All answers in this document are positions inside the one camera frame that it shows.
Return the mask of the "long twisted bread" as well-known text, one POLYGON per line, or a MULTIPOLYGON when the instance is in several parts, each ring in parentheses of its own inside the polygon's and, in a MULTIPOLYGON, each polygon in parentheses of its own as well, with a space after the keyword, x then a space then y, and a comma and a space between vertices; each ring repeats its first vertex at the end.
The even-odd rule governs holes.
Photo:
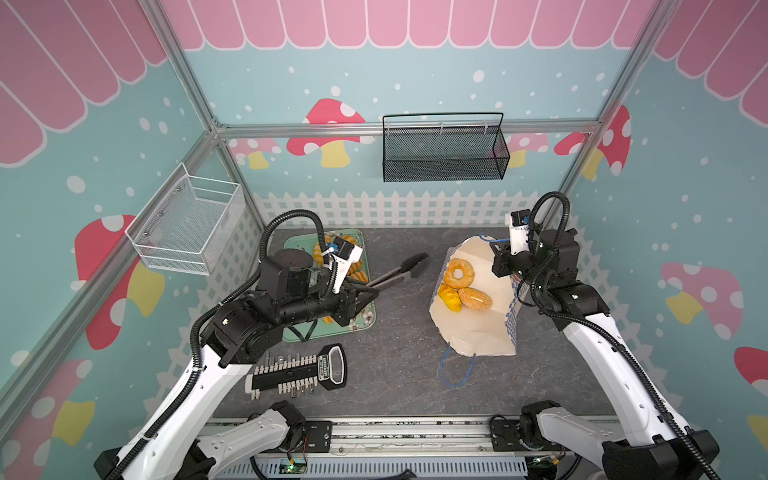
POLYGON ((349 278, 360 281, 364 284, 367 284, 369 282, 367 274, 362 270, 357 270, 353 273, 350 273, 348 275, 349 278))

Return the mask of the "checkered paper bag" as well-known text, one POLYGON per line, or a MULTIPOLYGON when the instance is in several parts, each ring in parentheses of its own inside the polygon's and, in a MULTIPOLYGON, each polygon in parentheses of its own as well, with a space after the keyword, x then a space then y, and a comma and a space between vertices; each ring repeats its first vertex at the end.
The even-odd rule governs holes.
POLYGON ((437 276, 429 314, 443 340, 452 352, 476 361, 479 357, 513 357, 518 353, 517 320, 527 294, 518 290, 520 279, 515 275, 497 277, 491 270, 494 254, 492 242, 503 242, 487 235, 472 236, 448 250, 437 276), (464 306, 458 290, 448 287, 443 276, 453 258, 469 261, 475 270, 470 286, 491 297, 493 307, 476 311, 464 306))

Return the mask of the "black metal tongs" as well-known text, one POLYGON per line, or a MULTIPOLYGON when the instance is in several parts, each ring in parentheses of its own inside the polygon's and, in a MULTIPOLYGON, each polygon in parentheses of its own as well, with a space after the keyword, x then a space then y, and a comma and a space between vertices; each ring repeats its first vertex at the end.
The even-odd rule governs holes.
POLYGON ((397 268, 366 284, 380 291, 394 287, 407 280, 420 277, 429 264, 429 254, 422 252, 404 260, 397 268))

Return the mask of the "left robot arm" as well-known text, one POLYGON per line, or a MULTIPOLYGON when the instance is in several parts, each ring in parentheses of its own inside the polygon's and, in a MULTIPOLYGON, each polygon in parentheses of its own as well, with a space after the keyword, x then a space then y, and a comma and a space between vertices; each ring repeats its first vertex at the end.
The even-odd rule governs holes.
POLYGON ((303 420, 287 401, 230 430, 220 440, 200 435, 232 386, 279 344, 284 329, 330 317, 348 325, 379 294, 347 276, 361 246, 331 241, 319 216, 296 209, 272 220, 258 246, 255 272, 190 329, 191 360, 147 424, 121 448, 102 452, 94 467, 102 479, 210 479, 243 457, 279 447, 303 420), (278 226, 307 218, 315 227, 323 266, 299 249, 268 252, 278 226))

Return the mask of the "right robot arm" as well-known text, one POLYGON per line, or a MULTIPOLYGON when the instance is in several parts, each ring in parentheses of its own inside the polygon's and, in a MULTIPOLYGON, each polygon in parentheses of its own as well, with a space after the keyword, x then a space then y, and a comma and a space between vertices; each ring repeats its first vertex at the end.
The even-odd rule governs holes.
POLYGON ((530 210, 509 216, 509 238, 490 243, 492 272, 516 277, 528 305, 553 321, 585 360, 619 420, 618 434, 542 400, 524 406, 520 443, 529 450, 558 445, 599 467, 609 479, 708 479, 720 453, 713 435, 695 430, 664 397, 630 351, 607 303, 578 280, 580 245, 568 226, 570 201, 544 194, 530 210))

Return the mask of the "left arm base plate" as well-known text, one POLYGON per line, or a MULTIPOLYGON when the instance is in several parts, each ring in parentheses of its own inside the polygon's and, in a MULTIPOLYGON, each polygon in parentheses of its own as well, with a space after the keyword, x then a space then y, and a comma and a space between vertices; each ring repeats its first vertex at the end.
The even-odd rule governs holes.
POLYGON ((299 455, 303 453, 329 453, 333 423, 324 420, 306 420, 292 428, 281 445, 266 453, 299 455))

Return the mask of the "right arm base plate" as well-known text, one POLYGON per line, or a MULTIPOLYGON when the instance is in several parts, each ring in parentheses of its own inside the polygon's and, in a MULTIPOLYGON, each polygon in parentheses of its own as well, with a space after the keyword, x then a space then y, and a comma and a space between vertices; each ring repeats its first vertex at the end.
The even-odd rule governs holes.
POLYGON ((561 445, 545 440, 527 416, 494 415, 488 420, 488 428, 494 452, 563 450, 561 445))

